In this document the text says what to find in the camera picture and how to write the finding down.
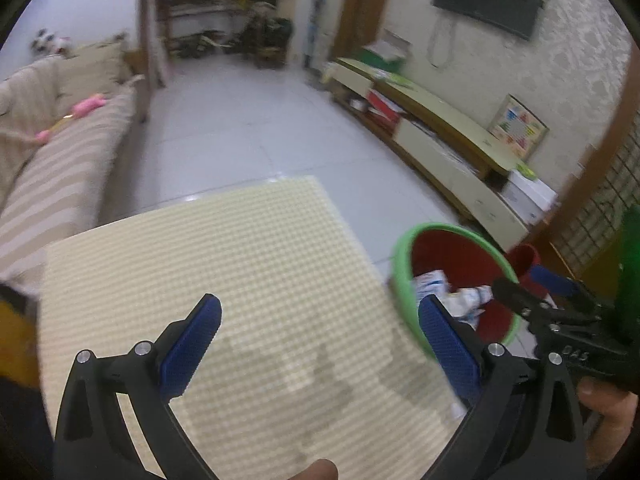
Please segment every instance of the white box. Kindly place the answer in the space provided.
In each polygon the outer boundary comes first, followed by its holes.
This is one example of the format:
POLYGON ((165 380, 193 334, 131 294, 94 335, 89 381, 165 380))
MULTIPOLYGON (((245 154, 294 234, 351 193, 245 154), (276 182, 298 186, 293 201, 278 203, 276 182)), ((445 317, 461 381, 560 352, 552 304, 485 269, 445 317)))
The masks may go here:
POLYGON ((556 192, 540 179, 529 180, 517 171, 511 171, 500 196, 529 225, 542 220, 556 200, 556 192))

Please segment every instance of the pink plush toy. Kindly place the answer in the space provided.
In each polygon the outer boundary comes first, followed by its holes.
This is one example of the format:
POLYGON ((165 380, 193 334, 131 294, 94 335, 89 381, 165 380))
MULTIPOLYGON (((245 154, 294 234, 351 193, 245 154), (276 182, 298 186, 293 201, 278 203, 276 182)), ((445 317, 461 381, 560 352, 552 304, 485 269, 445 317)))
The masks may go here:
POLYGON ((66 127, 68 123, 73 120, 81 119, 91 112, 93 112, 96 108, 100 108, 107 104, 107 99, 104 98, 102 94, 94 94, 91 97, 80 101, 78 104, 75 104, 71 108, 71 113, 69 115, 65 115, 62 119, 60 119, 56 124, 53 125, 49 130, 43 130, 39 134, 36 135, 36 140, 41 144, 46 144, 49 142, 51 136, 53 134, 58 133, 60 130, 66 127))

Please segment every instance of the yellow tablecloth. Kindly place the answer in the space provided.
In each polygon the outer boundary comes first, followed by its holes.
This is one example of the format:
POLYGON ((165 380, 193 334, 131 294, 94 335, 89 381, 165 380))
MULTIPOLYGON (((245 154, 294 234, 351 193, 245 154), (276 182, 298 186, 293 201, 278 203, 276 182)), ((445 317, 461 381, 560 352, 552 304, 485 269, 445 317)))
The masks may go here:
POLYGON ((52 428, 79 350, 115 355, 154 340, 205 292, 220 298, 222 326, 171 406, 222 480, 284 479, 320 457, 342 480, 418 479, 457 427, 444 374, 321 187, 302 178, 52 245, 39 320, 52 428))

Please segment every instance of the patterned wallpaper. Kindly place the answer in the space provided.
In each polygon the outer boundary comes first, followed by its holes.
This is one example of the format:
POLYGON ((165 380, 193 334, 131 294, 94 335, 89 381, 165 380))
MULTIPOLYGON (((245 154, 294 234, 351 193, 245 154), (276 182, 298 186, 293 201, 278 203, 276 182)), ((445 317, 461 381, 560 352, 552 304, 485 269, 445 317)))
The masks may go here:
POLYGON ((453 17, 452 59, 436 69, 427 59, 431 32, 443 17, 433 49, 440 64, 449 55, 453 15, 431 1, 388 0, 382 27, 412 44, 404 74, 485 128, 505 96, 516 96, 550 129, 529 164, 558 190, 579 171, 618 103, 631 38, 616 11, 607 0, 545 0, 530 42, 453 17))

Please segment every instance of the cabinet drawer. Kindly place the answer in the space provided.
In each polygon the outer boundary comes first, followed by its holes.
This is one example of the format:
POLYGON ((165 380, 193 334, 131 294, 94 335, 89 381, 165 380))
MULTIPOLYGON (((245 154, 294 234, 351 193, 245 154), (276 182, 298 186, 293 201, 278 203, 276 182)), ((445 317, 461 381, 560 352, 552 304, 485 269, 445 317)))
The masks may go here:
POLYGON ((373 81, 342 65, 334 67, 333 78, 362 97, 366 97, 369 90, 373 88, 373 81))
POLYGON ((474 175, 456 174, 451 190, 503 250, 517 245, 529 232, 500 197, 474 175))
POLYGON ((431 139, 424 131, 410 121, 402 119, 394 140, 445 187, 449 187, 451 177, 455 170, 453 161, 447 156, 446 151, 431 139))

